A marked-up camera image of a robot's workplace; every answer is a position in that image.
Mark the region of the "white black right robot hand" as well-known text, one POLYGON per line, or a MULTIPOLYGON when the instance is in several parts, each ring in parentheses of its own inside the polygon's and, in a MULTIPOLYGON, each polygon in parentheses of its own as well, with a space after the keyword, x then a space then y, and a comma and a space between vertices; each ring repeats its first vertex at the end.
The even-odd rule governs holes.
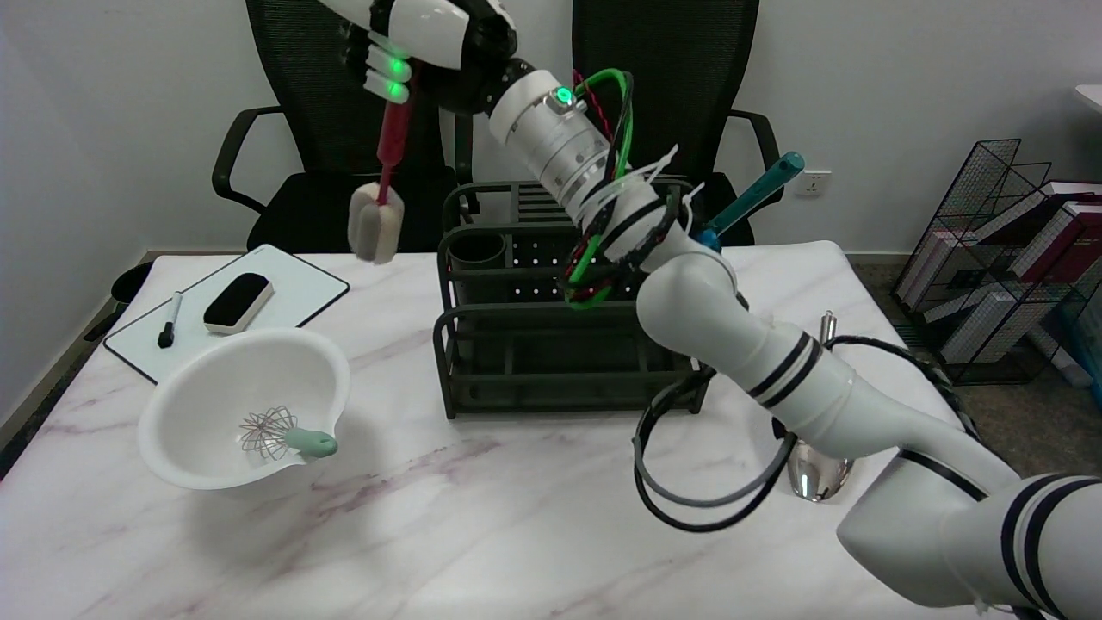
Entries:
POLYGON ((490 115, 518 50, 499 1, 325 1, 347 23, 344 65, 386 102, 424 96, 456 116, 490 115))

